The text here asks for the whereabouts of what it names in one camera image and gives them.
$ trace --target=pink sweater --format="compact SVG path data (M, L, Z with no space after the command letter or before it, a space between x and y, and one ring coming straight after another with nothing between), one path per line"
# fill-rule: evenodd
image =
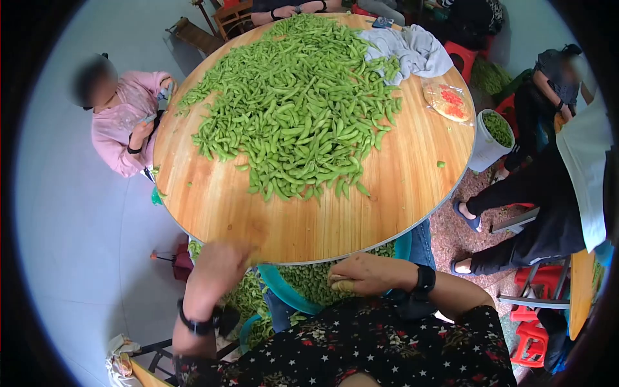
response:
M157 112L159 83L166 77L170 75L163 71L125 72L116 89L120 105L92 115L92 144L103 161L124 177L139 173L153 162L156 128L150 142L147 146L142 145L142 152L137 157L127 152L127 145L137 122Z

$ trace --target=slipper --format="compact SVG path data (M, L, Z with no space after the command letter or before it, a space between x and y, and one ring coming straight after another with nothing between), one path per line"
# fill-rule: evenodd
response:
M462 219L464 219L464 221L466 222L467 225L469 225L470 229L473 230L474 232L479 232L477 231L477 227L479 227L479 222L481 220L482 217L478 216L475 219L469 219L466 216L464 216L463 213L460 212L460 209L458 208L458 206L460 206L460 201L456 201L454 202L454 211L456 212L456 214L461 217Z
M462 259L454 259L453 261L451 261L451 274L455 275L455 276L474 276L475 274L473 274L472 272L466 274L466 273L458 273L456 271L456 263L461 262L463 260L465 260L467 258L462 258Z

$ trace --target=hair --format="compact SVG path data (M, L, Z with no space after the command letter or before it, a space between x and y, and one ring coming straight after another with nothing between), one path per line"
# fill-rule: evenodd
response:
M73 79L73 94L84 110L92 109L92 96L95 84L108 70L108 54L103 53L83 65Z
M580 47L578 47L577 45L575 45L574 43L572 43L572 44L569 44L569 45L565 45L565 47L563 47L561 52L567 58L571 58L572 56L582 54L582 49Z

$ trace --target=wooden chair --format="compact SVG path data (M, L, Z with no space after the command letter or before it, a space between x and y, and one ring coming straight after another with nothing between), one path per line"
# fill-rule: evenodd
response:
M251 24L252 5L253 0L247 0L227 9L220 7L215 11L213 19L215 19L215 24L217 24L224 41L230 40L228 33L236 26L241 30L241 33L253 29L253 24Z

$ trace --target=floral shirt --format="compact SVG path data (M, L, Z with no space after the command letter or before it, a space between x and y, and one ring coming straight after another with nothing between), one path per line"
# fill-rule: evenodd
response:
M257 345L235 363L175 356L181 386L338 386L366 373L383 387L512 386L496 310L455 324L404 321L387 298L348 298Z

